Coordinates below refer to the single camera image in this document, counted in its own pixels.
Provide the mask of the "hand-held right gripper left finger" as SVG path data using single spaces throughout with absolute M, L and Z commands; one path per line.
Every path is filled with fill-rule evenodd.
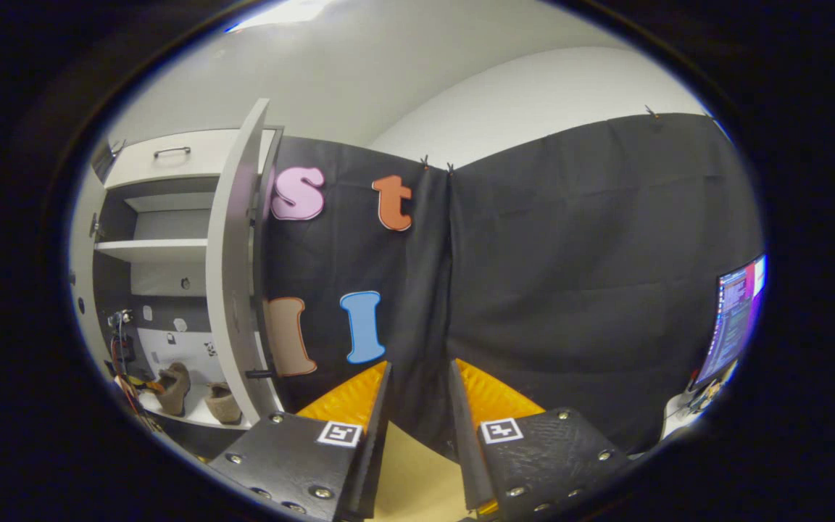
M 269 413 L 213 459 L 212 469 L 284 520 L 371 519 L 391 384 L 392 366 L 381 361 L 301 412 Z

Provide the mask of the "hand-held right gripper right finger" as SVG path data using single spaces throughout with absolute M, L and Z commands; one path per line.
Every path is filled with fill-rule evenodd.
M 558 519 L 631 469 L 629 456 L 572 407 L 544 409 L 458 359 L 449 389 L 466 506 L 478 519 Z

